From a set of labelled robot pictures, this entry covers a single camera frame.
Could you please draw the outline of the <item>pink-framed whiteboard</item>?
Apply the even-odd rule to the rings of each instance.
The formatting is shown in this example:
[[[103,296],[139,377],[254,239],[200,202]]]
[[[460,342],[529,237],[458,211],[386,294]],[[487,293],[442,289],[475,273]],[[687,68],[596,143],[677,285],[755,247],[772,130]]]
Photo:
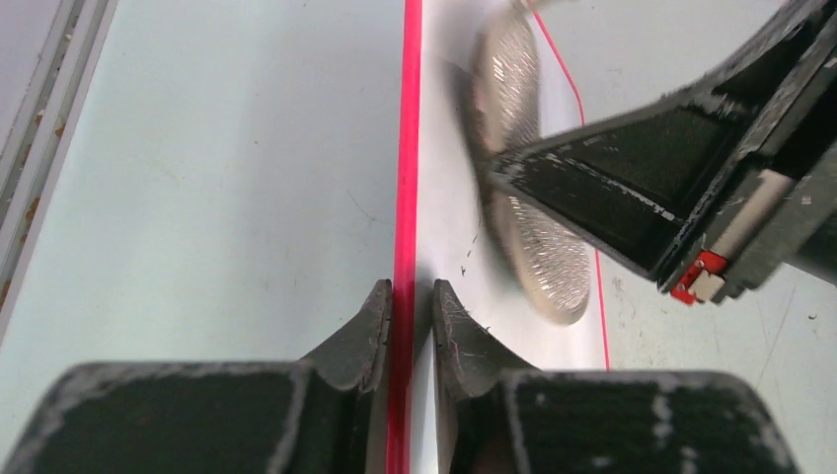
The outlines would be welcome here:
[[[391,473],[437,473],[433,283],[446,279],[469,314],[507,347],[548,370],[609,366],[600,258],[589,251],[590,300],[581,320],[542,318],[504,270],[482,213],[461,128],[470,56],[498,1],[409,1],[405,5],[397,211],[395,335],[388,439]]]

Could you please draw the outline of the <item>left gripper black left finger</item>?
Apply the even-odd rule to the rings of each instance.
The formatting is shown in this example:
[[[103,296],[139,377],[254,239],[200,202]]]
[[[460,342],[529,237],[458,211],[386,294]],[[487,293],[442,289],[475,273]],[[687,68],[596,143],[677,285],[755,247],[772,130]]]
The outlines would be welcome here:
[[[107,362],[65,371],[8,473],[380,473],[392,284],[295,361]]]

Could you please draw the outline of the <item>grey mesh sponge eraser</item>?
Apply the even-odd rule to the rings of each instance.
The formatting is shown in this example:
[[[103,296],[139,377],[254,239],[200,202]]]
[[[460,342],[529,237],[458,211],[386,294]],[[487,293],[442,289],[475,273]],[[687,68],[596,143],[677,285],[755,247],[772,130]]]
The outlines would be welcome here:
[[[533,306],[568,326],[583,315],[590,262],[583,241],[536,207],[490,184],[503,151],[540,137],[541,61],[532,5],[512,1],[489,16],[473,59],[466,128],[475,141],[475,169],[491,233]]]

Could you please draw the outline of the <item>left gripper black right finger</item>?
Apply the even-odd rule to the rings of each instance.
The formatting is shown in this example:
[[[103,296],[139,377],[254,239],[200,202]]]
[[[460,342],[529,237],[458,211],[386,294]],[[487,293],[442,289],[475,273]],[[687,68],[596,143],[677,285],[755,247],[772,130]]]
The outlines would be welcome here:
[[[432,291],[443,473],[795,473],[766,405],[716,371],[547,371]]]

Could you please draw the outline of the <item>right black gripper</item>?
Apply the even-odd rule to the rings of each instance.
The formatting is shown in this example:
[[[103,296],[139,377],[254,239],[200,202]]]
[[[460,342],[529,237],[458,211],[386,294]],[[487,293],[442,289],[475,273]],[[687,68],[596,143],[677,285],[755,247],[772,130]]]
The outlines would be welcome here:
[[[785,3],[696,81],[502,153],[490,177],[686,305],[782,265],[834,284],[835,3]]]

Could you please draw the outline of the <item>aluminium frame rail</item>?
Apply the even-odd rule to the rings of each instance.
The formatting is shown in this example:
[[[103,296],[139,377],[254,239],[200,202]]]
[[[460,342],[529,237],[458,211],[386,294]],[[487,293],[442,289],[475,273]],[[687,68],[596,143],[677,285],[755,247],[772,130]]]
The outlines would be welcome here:
[[[60,1],[1,152],[1,330],[10,325],[49,200],[113,22],[115,1]]]

